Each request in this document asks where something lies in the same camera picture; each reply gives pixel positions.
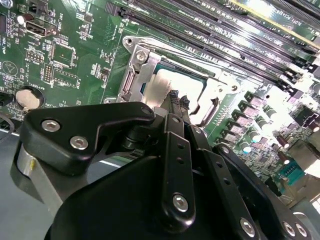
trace black plastic mechanism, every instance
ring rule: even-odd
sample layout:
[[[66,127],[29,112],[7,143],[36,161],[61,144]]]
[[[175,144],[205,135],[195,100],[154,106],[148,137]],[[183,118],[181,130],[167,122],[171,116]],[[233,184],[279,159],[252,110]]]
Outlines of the black plastic mechanism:
[[[172,91],[155,114],[129,102],[26,115],[16,159],[23,146],[31,162],[46,162],[56,176],[81,175],[103,157],[144,150],[69,196],[46,239],[310,240],[303,223],[230,148],[212,150],[202,129],[189,124],[188,100],[177,95]]]

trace silver screw head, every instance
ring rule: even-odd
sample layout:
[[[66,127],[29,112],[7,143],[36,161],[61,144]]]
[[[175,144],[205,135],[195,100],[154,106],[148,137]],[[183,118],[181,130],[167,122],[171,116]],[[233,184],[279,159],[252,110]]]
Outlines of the silver screw head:
[[[88,141],[82,136],[74,136],[70,139],[70,145],[77,150],[85,150],[89,143]]]
[[[44,120],[41,123],[41,126],[44,130],[51,132],[51,133],[54,133],[61,128],[60,124],[55,120]]]
[[[147,114],[147,115],[151,115],[151,114],[153,113],[153,112],[152,112],[149,108],[147,108],[147,107],[142,107],[141,110],[142,110],[142,112],[144,112],[144,113]]]
[[[196,132],[197,134],[201,134],[201,132],[202,132],[201,129],[198,128],[198,127],[195,127],[194,130],[195,130],[195,132]]]
[[[188,201],[180,194],[174,195],[172,201],[173,201],[173,205],[175,206],[176,209],[178,209],[178,211],[182,213],[185,213],[186,211],[188,211],[188,208],[189,208]]]
[[[292,228],[292,226],[290,226],[289,223],[284,221],[282,224],[288,234],[290,234],[292,237],[294,237],[296,235],[295,230]]]
[[[241,218],[240,219],[240,225],[243,229],[243,231],[251,238],[253,238],[256,235],[256,231],[254,229],[254,227],[251,225],[251,223],[245,219],[245,218]]]
[[[301,233],[302,236],[304,236],[304,237],[308,236],[306,230],[299,223],[296,223],[295,226],[298,229],[299,233]]]
[[[147,60],[147,55],[145,54],[144,51],[137,51],[136,52],[136,59],[139,60],[139,62],[144,62]]]
[[[172,120],[175,121],[176,123],[180,123],[180,120],[176,117],[172,117]]]
[[[0,4],[7,9],[10,9],[14,6],[14,2],[12,0],[0,0]]]
[[[221,149],[222,149],[222,151],[224,151],[226,154],[229,153],[229,149],[226,148],[225,146],[222,146]]]

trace surface mount component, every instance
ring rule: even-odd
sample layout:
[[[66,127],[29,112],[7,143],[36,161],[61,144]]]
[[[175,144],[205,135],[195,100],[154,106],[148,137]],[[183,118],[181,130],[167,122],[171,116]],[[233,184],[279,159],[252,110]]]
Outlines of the surface mount component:
[[[45,102],[42,92],[33,86],[23,86],[20,88],[15,94],[15,99],[24,112],[38,109]]]
[[[0,13],[0,34],[7,32],[7,16]]]
[[[320,178],[320,152],[311,143],[298,140],[288,153],[305,173]]]

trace dimm slot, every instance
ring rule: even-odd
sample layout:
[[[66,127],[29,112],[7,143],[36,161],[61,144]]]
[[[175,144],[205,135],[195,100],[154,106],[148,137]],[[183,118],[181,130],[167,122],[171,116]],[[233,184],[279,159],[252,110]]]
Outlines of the dimm slot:
[[[145,4],[146,3],[149,3],[149,4],[152,4],[153,8],[149,8],[148,6],[146,6]],[[175,22],[174,20],[172,20],[173,23],[175,24],[179,24],[179,25],[184,25],[186,24],[184,27],[185,28],[191,28],[192,31],[193,30],[193,27],[194,25],[197,26],[197,28],[199,30],[203,30],[205,32],[201,32],[201,31],[198,31],[196,32],[197,35],[199,36],[202,36],[203,34],[205,34],[205,37],[206,38],[210,38],[210,35],[213,34],[213,36],[211,37],[212,38],[215,38],[215,42],[217,44],[219,44],[220,46],[226,48],[226,49],[230,49],[232,51],[235,51],[235,52],[238,52],[240,51],[241,53],[238,52],[238,54],[241,56],[241,58],[243,57],[244,59],[242,59],[243,61],[245,60],[252,60],[254,62],[256,62],[257,64],[261,65],[261,66],[264,66],[269,72],[271,72],[271,74],[274,74],[275,77],[277,77],[277,74],[282,74],[283,71],[286,69],[286,67],[280,63],[277,63],[273,60],[269,60],[269,58],[265,59],[263,57],[260,57],[260,54],[258,54],[257,52],[253,51],[252,49],[248,48],[248,47],[245,47],[245,46],[242,46],[242,45],[239,45],[237,42],[235,41],[232,41],[231,39],[227,38],[227,37],[224,37],[223,35],[219,35],[218,33],[214,32],[213,30],[211,30],[210,28],[208,27],[205,27],[204,25],[201,25],[201,24],[198,24],[196,22],[194,22],[193,20],[189,19],[189,18],[186,18],[184,16],[181,16],[179,15],[178,13],[174,12],[174,11],[170,11],[169,9],[157,4],[157,3],[154,3],[152,1],[149,1],[149,0],[143,0],[143,4],[142,3],[138,3],[136,2],[135,5],[141,9],[145,9],[147,10],[148,12],[153,12],[154,14],[160,14],[160,13],[157,13],[155,12],[155,9],[157,10],[160,10],[163,14],[165,14],[166,17],[173,17],[174,19],[177,20],[177,22]],[[225,42],[227,42],[227,44],[232,44],[232,45],[236,45],[238,46],[237,49],[235,47],[232,47],[230,45],[226,45],[224,44],[223,42],[221,42],[220,40],[218,39],[223,39]]]
[[[143,5],[149,4],[149,5],[152,5],[153,7],[156,7],[157,9],[160,8],[162,11],[167,11],[167,12],[170,11],[170,10],[166,9],[165,7],[163,7],[162,5],[159,5],[158,3],[153,2],[152,0],[136,0],[136,1],[141,2]],[[211,25],[213,25],[215,27],[218,27],[218,28],[221,28],[221,29],[223,29],[225,31],[228,31],[228,32],[232,33],[233,35],[238,35],[239,37],[243,37],[242,36],[243,33],[239,32],[237,30],[232,30],[229,27],[226,27],[226,26],[224,26],[224,25],[222,25],[222,24],[220,24],[218,22],[213,22],[211,18],[202,16],[199,13],[197,13],[196,11],[190,10],[189,8],[186,8],[185,6],[183,6],[183,5],[179,4],[179,3],[176,3],[176,2],[174,2],[172,0],[170,0],[170,2],[166,0],[166,2],[168,2],[168,3],[172,4],[172,5],[175,5],[176,7],[179,7],[180,9],[186,11],[189,14],[193,14],[196,17],[204,19],[205,21],[207,21],[208,23],[210,23]],[[250,49],[250,48],[248,48],[246,46],[243,46],[243,45],[239,44],[238,42],[235,42],[235,41],[233,41],[231,39],[228,39],[228,38],[224,37],[223,35],[217,34],[212,29],[210,29],[210,28],[208,28],[208,27],[206,27],[204,25],[198,24],[195,21],[192,21],[192,20],[190,21],[189,18],[184,17],[183,15],[177,14],[174,11],[171,11],[171,12],[173,12],[173,13],[170,13],[170,14],[172,14],[172,16],[176,20],[180,21],[181,19],[184,19],[185,22],[188,22],[188,23],[191,23],[191,24],[196,24],[198,28],[206,31],[207,33],[213,34],[215,36],[215,38],[222,38],[224,41],[228,41],[232,45],[239,46],[244,51],[250,52],[253,55],[253,57],[259,58],[261,61],[265,62],[268,65],[273,65],[275,68],[282,69],[282,70],[286,68],[285,65],[282,65],[281,63],[278,63],[278,62],[274,61],[273,59],[269,58],[266,55],[261,54],[260,52],[254,51],[254,50],[252,50],[252,49]],[[252,38],[244,37],[244,39],[247,42],[258,46],[264,52],[267,52],[267,53],[270,52],[273,55],[277,55],[284,62],[287,62],[287,63],[291,63],[292,62],[292,59],[290,59],[290,58],[288,58],[286,56],[283,56],[283,54],[280,54],[280,56],[279,56],[279,53],[271,50],[270,46],[266,47],[266,46],[264,46],[264,45],[262,45],[262,44],[260,44],[260,43],[258,43],[256,41],[252,40]]]
[[[153,29],[156,32],[161,32],[163,35],[168,36],[169,38],[174,38],[176,41],[191,45],[195,49],[200,49],[202,53],[206,54],[206,52],[210,52],[210,54],[213,56],[213,58],[218,59],[219,61],[223,61],[228,63],[230,66],[237,68],[245,73],[247,73],[248,76],[255,76],[258,79],[266,79],[269,83],[275,83],[276,77],[271,76],[270,74],[261,71],[255,67],[252,67],[251,65],[244,63],[237,58],[226,56],[226,54],[223,51],[219,51],[216,49],[212,49],[211,47],[208,47],[207,45],[203,44],[201,41],[195,40],[194,38],[191,38],[185,34],[180,33],[179,31],[176,31],[174,29],[168,29],[167,25],[164,25],[150,17],[147,17],[143,14],[140,14],[139,12],[136,12],[132,15],[128,15],[129,19],[137,22],[149,29]]]
[[[312,5],[310,2],[305,0],[286,0],[293,6],[302,9],[304,12],[309,13],[311,16],[320,19],[320,9]]]
[[[198,10],[202,11],[202,12],[205,12],[207,14],[209,14],[211,17],[214,17],[216,18],[218,15],[213,13],[212,11],[209,11],[208,9],[204,8],[204,7],[201,7],[197,4],[195,4],[193,1],[191,0],[166,0],[166,1],[178,1],[178,2],[184,2],[185,4],[188,4],[190,6],[193,6],[195,8],[197,8]],[[214,8],[217,8],[217,9],[220,9],[221,11],[227,13],[228,15],[232,16],[233,18],[236,18],[236,19],[239,19],[249,25],[251,25],[252,27],[268,34],[269,36],[271,36],[272,38],[275,38],[275,39],[278,39],[279,41],[285,43],[286,45],[289,45],[291,48],[295,48],[296,51],[298,52],[301,52],[301,53],[304,53],[305,52],[302,50],[302,48],[296,44],[294,44],[293,42],[291,42],[290,40],[286,39],[285,37],[281,36],[281,35],[278,35],[276,33],[274,33],[273,31],[269,30],[268,28],[264,27],[264,26],[261,26],[260,24],[252,21],[251,19],[249,18],[245,18],[243,17],[242,15],[236,13],[236,12],[233,12],[231,11],[229,8],[223,6],[222,4],[218,3],[218,2],[215,2],[215,1],[212,1],[212,0],[201,0],[202,2],[204,3],[207,3],[211,6],[213,6]],[[255,37],[256,39],[259,39],[261,41],[261,43],[263,45],[268,45],[268,46],[272,46],[273,48],[279,50],[279,51],[282,51],[283,53],[287,54],[288,56],[291,56],[291,57],[295,57],[296,55],[294,53],[291,53],[289,51],[287,51],[286,49],[284,48],[281,48],[279,47],[278,45],[276,44],[273,44],[271,43],[270,41],[266,41],[266,39],[264,39],[263,37],[259,36],[259,35],[256,35],[252,32],[249,32],[249,31],[246,31],[245,29],[243,29],[242,27],[238,26],[236,23],[234,22],[231,22],[231,21],[228,21],[228,20],[225,20],[225,19],[222,19],[221,21],[224,21],[225,23],[227,23],[228,25],[231,25],[235,28],[238,28],[242,31],[245,31],[247,33],[249,33],[251,36]]]
[[[299,8],[291,5],[290,3],[288,3],[284,0],[266,0],[266,2],[272,4],[280,9],[283,9],[284,11],[293,15],[294,17],[306,22],[307,24],[313,26],[316,29],[319,29],[320,20],[314,18],[313,16],[300,10]]]

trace green circuit board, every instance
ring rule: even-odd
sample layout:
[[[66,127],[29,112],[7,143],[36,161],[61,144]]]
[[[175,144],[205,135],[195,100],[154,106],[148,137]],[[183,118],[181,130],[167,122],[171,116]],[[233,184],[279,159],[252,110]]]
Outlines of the green circuit board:
[[[131,57],[123,46],[123,37],[152,37],[210,62],[218,66],[217,69],[237,74],[233,78],[241,90],[237,94],[227,94],[221,100],[216,114],[205,128],[209,143],[215,145],[247,92],[265,99],[272,81],[278,80],[294,59],[315,60],[315,54],[304,51],[301,45],[307,45],[304,39],[313,41],[318,37],[320,29],[320,26],[314,27],[280,8],[270,7],[270,21],[301,36],[295,39],[287,31],[259,17],[252,20],[253,15],[234,2],[14,0],[9,9],[0,5],[0,21],[3,23],[5,18],[5,25],[0,22],[0,92],[15,95],[21,87],[32,86],[42,92],[45,98],[43,108],[112,102],[118,95]],[[254,5],[252,0],[236,2]],[[34,3],[44,4],[45,14],[34,12]],[[126,16],[119,16],[115,10],[123,11]],[[35,22],[41,21],[53,31],[41,36],[43,33],[35,34],[17,22],[18,16],[30,13],[35,15]],[[188,64],[201,70],[195,64]],[[294,117],[302,105],[310,103],[310,99],[318,106],[320,99],[313,94],[312,90],[307,92],[307,99],[289,106],[286,113]],[[26,114],[15,101],[2,107],[1,112],[18,121],[23,121]],[[307,139],[311,132],[281,125],[271,135],[265,135],[269,140],[267,144],[252,143],[244,132],[233,150],[254,172],[260,172],[263,181],[278,174],[283,167],[277,150],[272,148],[274,134],[292,135],[294,143],[298,139]],[[241,141],[251,143],[250,154],[242,152]]]

